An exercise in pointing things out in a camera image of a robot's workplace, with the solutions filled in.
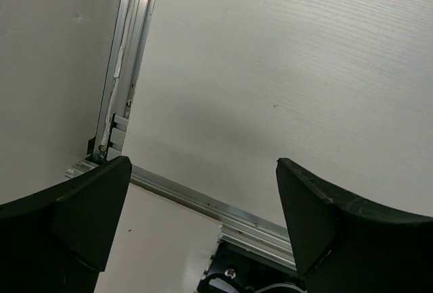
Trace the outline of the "aluminium table frame rail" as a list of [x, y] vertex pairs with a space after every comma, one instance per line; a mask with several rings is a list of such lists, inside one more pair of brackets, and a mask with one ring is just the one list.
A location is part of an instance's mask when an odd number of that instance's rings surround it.
[[[77, 177], [122, 153], [155, 0], [120, 0], [95, 137], [87, 157], [66, 171]], [[295, 269], [285, 227], [134, 166], [131, 183], [221, 222], [220, 238]]]

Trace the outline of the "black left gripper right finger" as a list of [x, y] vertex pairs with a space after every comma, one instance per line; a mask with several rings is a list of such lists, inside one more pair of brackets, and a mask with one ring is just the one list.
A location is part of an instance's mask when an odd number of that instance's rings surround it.
[[432, 218], [378, 204], [288, 158], [277, 186], [308, 292], [431, 292]]

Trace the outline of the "white foam cover board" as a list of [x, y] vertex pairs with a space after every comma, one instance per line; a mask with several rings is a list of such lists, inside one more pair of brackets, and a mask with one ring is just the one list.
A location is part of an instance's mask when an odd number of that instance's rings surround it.
[[221, 224], [130, 185], [96, 292], [195, 292]]

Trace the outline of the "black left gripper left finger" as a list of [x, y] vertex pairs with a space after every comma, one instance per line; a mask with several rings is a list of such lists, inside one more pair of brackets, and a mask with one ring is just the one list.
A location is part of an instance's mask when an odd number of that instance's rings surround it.
[[119, 156], [1, 205], [2, 292], [93, 292], [108, 263], [131, 178]]

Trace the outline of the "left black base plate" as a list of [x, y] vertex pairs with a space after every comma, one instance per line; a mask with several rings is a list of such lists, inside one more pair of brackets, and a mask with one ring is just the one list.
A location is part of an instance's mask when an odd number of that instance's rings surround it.
[[196, 291], [306, 292], [306, 286], [295, 271], [220, 240]]

